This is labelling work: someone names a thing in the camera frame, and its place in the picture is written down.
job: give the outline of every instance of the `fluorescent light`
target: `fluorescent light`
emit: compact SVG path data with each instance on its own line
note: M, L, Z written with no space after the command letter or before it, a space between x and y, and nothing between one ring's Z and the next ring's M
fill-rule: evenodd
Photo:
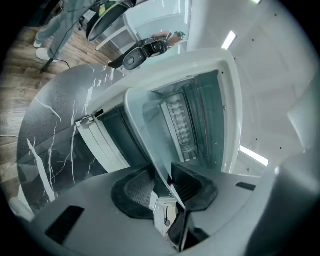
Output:
M261 155L258 155L257 153L251 151L250 149L245 148L244 146L240 146L240 151L248 155L249 157L252 157L254 160L258 161L259 163L263 164L264 166L268 166L269 160L262 157Z
M188 24L188 20L189 20L189 0L185 0L184 23Z
M180 1L181 1L181 0L178 0L178 3L177 3L179 14L181 14L181 2L180 2Z
M236 34L230 31L229 35L227 36L221 48L228 50L232 45L232 43L234 42L234 40L236 39L236 37L237 37Z

